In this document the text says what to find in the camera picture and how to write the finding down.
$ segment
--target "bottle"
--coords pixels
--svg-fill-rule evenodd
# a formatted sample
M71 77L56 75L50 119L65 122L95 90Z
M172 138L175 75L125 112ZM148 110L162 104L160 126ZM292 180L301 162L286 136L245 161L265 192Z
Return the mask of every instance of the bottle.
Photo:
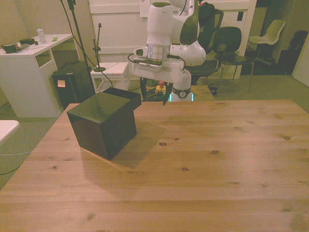
M43 29L40 28L40 25L38 25L37 32L38 32L41 44L47 44L46 37L44 35Z

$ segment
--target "black box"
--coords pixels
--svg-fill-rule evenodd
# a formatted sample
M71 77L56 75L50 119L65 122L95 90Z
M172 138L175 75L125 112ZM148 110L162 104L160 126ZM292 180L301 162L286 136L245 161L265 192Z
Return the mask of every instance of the black box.
M136 135L139 105L140 94L109 88L69 110L79 146L111 160Z
M67 63L52 74L64 109L70 103L81 103L95 94L84 61Z
M34 41L33 38L27 38L27 39L22 39L19 42L20 42L20 45L22 45L22 44L33 45L35 41Z

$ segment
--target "stand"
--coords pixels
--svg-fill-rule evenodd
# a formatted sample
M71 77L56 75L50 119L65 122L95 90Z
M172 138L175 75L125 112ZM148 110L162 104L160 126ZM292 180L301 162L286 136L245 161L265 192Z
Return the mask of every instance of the stand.
M94 43L94 45L95 45L95 47L93 48L93 50L95 50L95 52L96 52L96 59L97 59L97 63L98 63L98 67L95 68L93 71L98 72L98 73L103 72L103 71L106 70L106 68L100 67L100 62L98 61L98 52L101 51L101 48L98 46L98 40L99 40L99 38L100 38L100 28L101 28L101 27L102 27L102 25L99 23L99 24L98 24L98 39L97 39L97 45L96 45L95 39L93 39L93 43Z
M92 94L95 95L96 93L95 93L95 90L94 90L94 86L93 86L92 78L91 78L91 74L90 74L91 67L89 67L88 62L87 62L87 56L86 56L85 49L84 49L84 46L83 46L82 37L81 37L81 34L79 32L77 21L76 21L76 17L75 17L75 13L74 13L74 5L76 5L76 1L75 0L68 0L68 5L69 5L69 9L72 11L72 16L73 16L73 19L74 19L74 23L75 23L75 27L76 27L76 30L77 30L78 38L79 38L79 41L80 41L80 44L81 44L81 50L83 52L83 56L84 56L84 59L85 59L87 73L88 73L88 76L89 76L89 79L90 79L90 83L92 85Z

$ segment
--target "cable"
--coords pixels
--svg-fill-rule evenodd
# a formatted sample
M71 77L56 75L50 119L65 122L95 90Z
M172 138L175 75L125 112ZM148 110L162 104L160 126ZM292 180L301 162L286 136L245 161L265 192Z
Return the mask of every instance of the cable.
M7 175L7 174L9 174L9 173L14 172L15 170L17 170L17 169L19 169L19 168L20 168L20 166L19 166L18 168L15 168L14 170L9 171L8 173L0 173L0 175Z
M128 55L128 56L127 56L127 59L128 59L129 61L131 61L132 63L137 63L137 62L135 62L135 61L133 61L133 60L130 59L130 56L131 56L131 55L134 55L134 53L131 53L130 55Z
M65 6L64 6L64 4L63 4L63 1L62 1L62 0L60 0L60 1L61 1L61 4L62 4L62 7L63 7L63 9L64 9L64 12L66 13L66 16L67 16L67 19L68 19L68 23L69 23L69 26L70 26L70 30L71 30L72 36L73 36L74 40L76 41L77 45L79 46L79 48L82 50L81 45L78 43L77 39L75 38L75 36L74 36L74 34L73 34L71 22L70 22L70 19L69 19L67 10L66 10L66 8L65 8ZM89 62L90 62L94 67L96 67L96 65L90 60L90 58L87 56L86 53L85 53L85 56L87 57L87 59L89 60ZM110 81L110 83L111 83L111 85L112 85L112 81L111 81L102 71L100 71L100 72Z
M0 155L0 156L18 156L18 155L24 155L24 154L28 154L31 153L32 151L29 152L25 152L25 153L20 153L20 154L12 154L12 155Z
M183 6L183 11L184 11L184 9L185 9L186 4L187 4L187 0L185 0L184 6Z
M183 69L182 70L185 69L185 67L186 67L185 60L183 58L181 58L180 56L174 56L174 55L168 54L168 58L181 59L183 61Z
M183 61L183 63L184 63L184 65L183 65L183 69L182 69L182 70L184 70L184 68L186 67L185 60L184 60L183 58L181 58L181 57L179 57L179 59L181 59L181 60Z

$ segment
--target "wooden table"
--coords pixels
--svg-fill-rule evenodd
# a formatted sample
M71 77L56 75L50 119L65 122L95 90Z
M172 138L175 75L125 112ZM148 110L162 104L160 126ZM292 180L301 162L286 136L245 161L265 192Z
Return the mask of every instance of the wooden table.
M294 102L134 114L138 134L112 161L80 148L62 114L0 191L0 231L309 231L309 115Z

